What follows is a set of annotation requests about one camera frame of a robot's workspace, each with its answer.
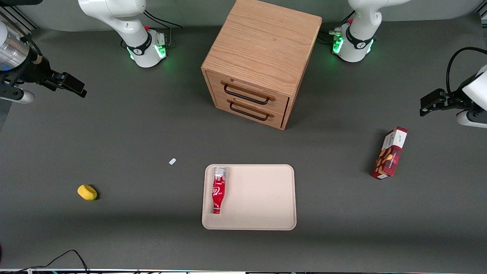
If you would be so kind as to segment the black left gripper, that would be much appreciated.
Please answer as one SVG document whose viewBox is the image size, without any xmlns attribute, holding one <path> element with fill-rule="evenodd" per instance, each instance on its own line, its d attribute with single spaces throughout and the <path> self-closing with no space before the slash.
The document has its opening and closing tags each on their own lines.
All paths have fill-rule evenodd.
<svg viewBox="0 0 487 274">
<path fill-rule="evenodd" d="M 437 110 L 461 109 L 470 111 L 477 107 L 461 87 L 455 91 L 433 90 L 420 99 L 420 106 L 421 117 Z"/>
</svg>

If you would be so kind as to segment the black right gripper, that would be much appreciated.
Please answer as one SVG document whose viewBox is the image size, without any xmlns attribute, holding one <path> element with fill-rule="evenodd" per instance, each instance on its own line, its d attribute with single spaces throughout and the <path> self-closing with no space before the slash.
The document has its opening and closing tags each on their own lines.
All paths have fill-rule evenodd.
<svg viewBox="0 0 487 274">
<path fill-rule="evenodd" d="M 74 92 L 81 98 L 87 95 L 82 81 L 67 72 L 56 73 L 46 58 L 42 58 L 39 64 L 34 64 L 29 58 L 23 62 L 11 61 L 11 86 L 23 83 L 36 83 L 50 90 L 59 87 Z"/>
</svg>

